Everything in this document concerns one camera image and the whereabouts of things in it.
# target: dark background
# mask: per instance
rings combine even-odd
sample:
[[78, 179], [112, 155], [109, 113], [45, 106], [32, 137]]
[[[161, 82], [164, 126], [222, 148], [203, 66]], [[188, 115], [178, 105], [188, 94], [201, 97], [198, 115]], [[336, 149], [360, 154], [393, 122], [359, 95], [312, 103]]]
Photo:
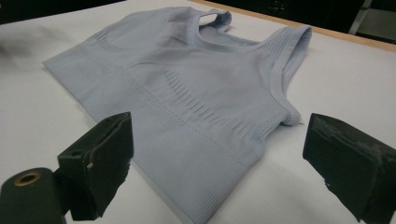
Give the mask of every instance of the dark background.
[[[348, 33], [364, 0], [209, 0], [265, 15]], [[374, 0], [371, 8], [396, 11], [396, 0]]]
[[0, 24], [99, 7], [121, 1], [124, 0], [0, 0]]

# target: fabric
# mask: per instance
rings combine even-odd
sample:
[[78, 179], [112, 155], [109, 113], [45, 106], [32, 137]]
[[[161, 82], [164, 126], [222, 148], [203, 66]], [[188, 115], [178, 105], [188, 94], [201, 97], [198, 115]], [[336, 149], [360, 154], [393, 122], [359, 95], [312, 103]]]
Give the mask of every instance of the fabric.
[[255, 42], [226, 34], [230, 22], [227, 11], [139, 12], [44, 62], [96, 121], [131, 111], [134, 162], [194, 223], [262, 157], [268, 133], [300, 120], [285, 92], [311, 28]]

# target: white table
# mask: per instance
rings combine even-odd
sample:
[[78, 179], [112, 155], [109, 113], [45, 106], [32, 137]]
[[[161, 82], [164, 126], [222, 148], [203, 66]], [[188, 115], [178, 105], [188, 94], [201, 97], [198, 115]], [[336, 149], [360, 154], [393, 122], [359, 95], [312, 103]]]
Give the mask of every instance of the white table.
[[[182, 6], [211, 8], [185, 0], [130, 0], [0, 25], [0, 183], [30, 168], [54, 171], [56, 156], [95, 124], [43, 61], [132, 12]], [[233, 13], [230, 33], [264, 40], [283, 26]], [[288, 98], [306, 124], [279, 126], [270, 134], [262, 160], [209, 223], [357, 223], [302, 157], [307, 122], [311, 113], [328, 115], [396, 147], [396, 53], [313, 34]], [[70, 215], [66, 219], [75, 223]], [[179, 220], [132, 167], [95, 223]]]

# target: shoulder strap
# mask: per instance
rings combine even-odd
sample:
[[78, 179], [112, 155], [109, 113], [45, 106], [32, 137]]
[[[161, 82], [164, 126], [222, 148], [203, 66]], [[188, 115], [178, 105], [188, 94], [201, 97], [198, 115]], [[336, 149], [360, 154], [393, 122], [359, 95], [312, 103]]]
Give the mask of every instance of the shoulder strap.
[[214, 21], [207, 24], [207, 26], [212, 26], [221, 32], [228, 30], [232, 20], [231, 13], [229, 11], [219, 11], [213, 8], [210, 11], [203, 12], [200, 18], [209, 15], [217, 15], [217, 17]]
[[303, 62], [311, 34], [311, 27], [303, 25], [297, 28], [288, 27], [272, 39], [275, 42], [280, 39], [281, 48], [276, 52], [276, 63], [271, 71], [270, 91], [274, 98], [289, 110], [290, 114], [283, 120], [283, 123], [288, 125], [298, 124], [301, 120], [300, 113], [287, 100], [286, 90], [292, 76]]

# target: garment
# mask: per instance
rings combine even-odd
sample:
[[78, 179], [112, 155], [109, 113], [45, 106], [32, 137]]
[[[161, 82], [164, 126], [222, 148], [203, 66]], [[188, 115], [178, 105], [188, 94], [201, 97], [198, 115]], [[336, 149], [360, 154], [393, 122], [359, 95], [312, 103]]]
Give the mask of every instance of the garment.
[[96, 121], [131, 111], [134, 162], [194, 223], [262, 157], [268, 133], [300, 120], [285, 91], [311, 28], [255, 42], [226, 34], [230, 22], [215, 9], [139, 12], [44, 62]]

